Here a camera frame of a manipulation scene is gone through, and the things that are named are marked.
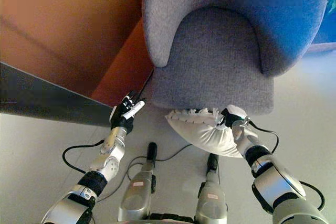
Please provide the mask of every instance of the white cushion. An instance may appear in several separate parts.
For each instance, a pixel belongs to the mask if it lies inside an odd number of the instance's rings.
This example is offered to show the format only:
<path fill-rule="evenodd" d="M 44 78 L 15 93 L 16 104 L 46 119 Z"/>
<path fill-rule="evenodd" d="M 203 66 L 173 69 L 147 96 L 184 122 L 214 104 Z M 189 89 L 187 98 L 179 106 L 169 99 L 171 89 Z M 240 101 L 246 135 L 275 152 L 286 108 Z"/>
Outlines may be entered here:
<path fill-rule="evenodd" d="M 166 115 L 169 125 L 186 141 L 207 152 L 242 157 L 233 141 L 231 128 L 218 125 L 223 116 L 218 109 L 173 110 Z"/>

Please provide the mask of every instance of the gray floor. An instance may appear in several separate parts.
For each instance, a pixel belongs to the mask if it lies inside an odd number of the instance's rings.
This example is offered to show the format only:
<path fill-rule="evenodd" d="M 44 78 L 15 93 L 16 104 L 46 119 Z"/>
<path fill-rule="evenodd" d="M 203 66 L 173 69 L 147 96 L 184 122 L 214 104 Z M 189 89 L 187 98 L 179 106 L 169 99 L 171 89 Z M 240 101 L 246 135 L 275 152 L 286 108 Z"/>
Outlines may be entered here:
<path fill-rule="evenodd" d="M 278 158 L 300 180 L 320 188 L 326 197 L 323 211 L 330 223 L 336 222 L 336 55 L 306 58 L 282 77 L 276 78 L 275 108 L 268 116 L 253 117 L 260 127 L 277 131 L 281 137 Z M 144 155 L 148 143 L 157 142 L 158 157 L 170 156 L 186 145 L 164 119 L 167 110 L 148 104 L 134 121 L 127 138 L 127 150 L 120 174 L 103 195 L 119 183 L 128 161 Z M 95 143 L 109 133 L 105 127 L 63 123 L 1 114 L 1 219 L 0 223 L 38 223 L 48 208 L 81 177 L 61 160 L 62 151 L 76 144 Z M 274 139 L 260 134 L 273 147 Z M 70 162 L 87 168 L 98 148 L 73 150 Z M 204 180 L 208 154 L 189 147 L 176 158 L 158 163 L 157 191 L 152 212 L 194 216 L 197 192 Z M 134 174 L 139 167 L 134 167 Z M 271 223 L 251 191 L 253 182 L 243 159 L 222 157 L 220 171 L 229 206 L 228 223 Z M 118 205 L 128 182 L 117 193 L 94 208 L 96 224 L 116 220 Z M 306 189 L 315 205 L 319 198 Z"/>

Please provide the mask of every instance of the gray fabric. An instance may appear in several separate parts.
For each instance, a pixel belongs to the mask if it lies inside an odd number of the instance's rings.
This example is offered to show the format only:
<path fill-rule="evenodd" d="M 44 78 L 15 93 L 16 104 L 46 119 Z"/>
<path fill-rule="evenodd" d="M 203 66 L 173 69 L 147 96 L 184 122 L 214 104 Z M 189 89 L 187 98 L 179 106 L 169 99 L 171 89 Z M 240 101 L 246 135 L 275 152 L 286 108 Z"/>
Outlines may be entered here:
<path fill-rule="evenodd" d="M 167 64 L 175 32 L 191 11 L 205 6 L 234 10 L 253 25 L 262 71 L 276 76 L 292 67 L 313 40 L 327 0 L 143 0 L 147 47 L 157 67 Z"/>
<path fill-rule="evenodd" d="M 269 113 L 273 78 L 260 71 L 259 49 L 250 23 L 215 7 L 181 22 L 166 67 L 156 68 L 152 102 L 174 109 L 234 104 L 248 114 Z"/>

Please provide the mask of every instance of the cable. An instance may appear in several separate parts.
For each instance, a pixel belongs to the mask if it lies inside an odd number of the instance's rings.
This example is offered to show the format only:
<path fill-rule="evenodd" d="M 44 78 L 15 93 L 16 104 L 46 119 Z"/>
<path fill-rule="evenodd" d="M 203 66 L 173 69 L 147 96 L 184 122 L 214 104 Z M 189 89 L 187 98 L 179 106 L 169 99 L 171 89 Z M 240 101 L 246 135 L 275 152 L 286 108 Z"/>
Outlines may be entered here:
<path fill-rule="evenodd" d="M 143 165 L 143 163 L 134 163 L 132 166 L 135 166 L 135 165 Z M 131 177 L 130 177 L 130 173 L 129 172 L 130 172 L 130 169 L 127 170 L 127 178 L 129 180 L 132 180 Z"/>
<path fill-rule="evenodd" d="M 139 100 L 140 100 L 140 96 L 142 95 L 142 92 L 143 90 L 145 89 L 145 87 L 147 86 L 148 82 L 150 81 L 150 79 L 152 78 L 154 74 L 154 69 L 152 69 L 150 75 L 148 76 L 146 82 L 144 83 L 144 85 L 142 86 L 142 89 L 140 90 L 139 94 L 138 94 L 138 97 L 136 98 L 135 102 L 134 103 L 137 103 Z"/>
<path fill-rule="evenodd" d="M 178 153 L 180 153 L 181 151 L 183 151 L 184 149 L 188 148 L 189 146 L 192 146 L 192 144 L 187 144 L 185 147 L 183 147 L 182 149 L 180 149 L 178 152 L 176 152 L 175 154 L 173 154 L 172 156 L 165 158 L 165 159 L 156 159 L 155 161 L 158 162 L 164 162 L 164 161 L 168 161 L 170 159 L 172 159 L 173 157 L 175 157 Z"/>
<path fill-rule="evenodd" d="M 318 195 L 320 196 L 320 198 L 321 198 L 321 204 L 320 204 L 320 206 L 319 206 L 317 209 L 318 209 L 319 211 L 322 211 L 322 209 L 324 208 L 324 205 L 325 205 L 325 203 L 326 203 L 326 199 L 325 199 L 323 193 L 322 193 L 319 189 L 317 189 L 316 187 L 314 187 L 314 186 L 308 184 L 307 182 L 304 182 L 304 181 L 299 181 L 299 182 L 300 182 L 301 184 L 305 185 L 305 186 L 310 187 L 310 188 L 313 189 L 315 192 L 317 192 L 317 194 L 318 194 Z"/>
<path fill-rule="evenodd" d="M 271 134 L 273 134 L 274 136 L 277 137 L 277 143 L 275 144 L 273 150 L 271 151 L 271 153 L 273 154 L 273 153 L 275 152 L 275 150 L 278 148 L 278 145 L 279 145 L 279 139 L 280 139 L 280 137 L 279 137 L 278 133 L 276 133 L 275 131 L 269 131 L 269 130 L 261 129 L 261 128 L 259 128 L 258 126 L 256 126 L 256 125 L 254 124 L 254 122 L 252 122 L 252 121 L 249 121 L 249 124 L 251 124 L 254 128 L 256 128 L 256 129 L 259 130 L 259 131 L 263 131 L 263 132 L 271 133 Z"/>
<path fill-rule="evenodd" d="M 175 157 L 178 153 L 180 153 L 181 151 L 183 151 L 184 149 L 186 149 L 186 148 L 189 147 L 189 146 L 192 146 L 192 144 L 187 144 L 185 147 L 181 148 L 179 151 L 177 151 L 176 153 L 174 153 L 172 156 L 170 156 L 170 157 L 168 157 L 168 158 L 165 158 L 165 159 L 156 159 L 155 161 L 158 161 L 158 162 L 168 161 L 168 160 L 172 159 L 172 158 Z M 110 192 L 109 194 L 107 194 L 106 196 L 104 196 L 103 198 L 99 199 L 99 200 L 97 201 L 97 203 L 102 202 L 103 200 L 106 200 L 107 198 L 111 197 L 113 194 L 115 194 L 115 193 L 117 192 L 117 190 L 121 187 L 121 185 L 122 185 L 124 179 L 126 178 L 126 175 L 128 174 L 129 169 L 132 168 L 134 165 L 138 165 L 138 164 L 140 164 L 140 163 L 134 163 L 134 164 L 132 164 L 132 162 L 133 162 L 134 160 L 138 159 L 138 158 L 147 158 L 147 157 L 146 157 L 146 156 L 138 156 L 138 157 L 135 157 L 134 159 L 132 159 L 132 160 L 129 162 L 128 167 L 127 167 L 127 170 L 126 170 L 126 172 L 124 173 L 124 175 L 123 175 L 123 177 L 122 177 L 122 179 L 121 179 L 119 185 L 116 187 L 116 189 L 113 190 L 112 192 Z"/>
<path fill-rule="evenodd" d="M 69 148 L 66 148 L 65 151 L 64 151 L 63 154 L 62 154 L 62 159 L 63 159 L 64 163 L 65 163 L 67 166 L 69 166 L 70 168 L 72 168 L 72 169 L 74 169 L 74 170 L 77 170 L 77 171 L 79 171 L 80 173 L 84 173 L 84 174 L 85 174 L 86 172 L 84 172 L 82 169 L 79 169 L 79 168 L 75 167 L 74 165 L 71 165 L 71 164 L 67 161 L 67 159 L 65 158 L 65 154 L 66 154 L 69 150 L 71 150 L 71 149 L 75 149 L 75 148 L 90 148 L 90 147 L 95 147 L 95 146 L 101 145 L 103 142 L 104 142 L 104 139 L 100 140 L 100 141 L 99 141 L 98 143 L 96 143 L 96 144 L 90 144 L 90 145 L 75 145 L 75 146 L 71 146 L 71 147 L 69 147 Z"/>

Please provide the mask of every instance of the robotic hand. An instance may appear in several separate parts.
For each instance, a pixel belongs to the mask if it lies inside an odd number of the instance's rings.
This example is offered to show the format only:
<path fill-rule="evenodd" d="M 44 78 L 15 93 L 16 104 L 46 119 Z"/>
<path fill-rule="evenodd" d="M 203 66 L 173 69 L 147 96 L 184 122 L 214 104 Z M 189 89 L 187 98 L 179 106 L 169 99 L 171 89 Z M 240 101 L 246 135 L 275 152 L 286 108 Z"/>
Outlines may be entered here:
<path fill-rule="evenodd" d="M 232 128 L 237 149 L 251 167 L 252 191 L 262 208 L 273 214 L 274 224 L 328 223 L 321 212 L 306 201 L 301 183 L 283 167 L 249 127 L 244 110 L 229 105 L 222 123 Z"/>
<path fill-rule="evenodd" d="M 137 102 L 136 92 L 131 91 L 121 104 L 115 106 L 110 116 L 111 133 L 104 140 L 98 157 L 84 177 L 57 201 L 45 214 L 44 224 L 88 224 L 92 209 L 107 183 L 119 170 L 125 152 L 125 136 L 133 129 L 134 115 L 145 105 Z"/>

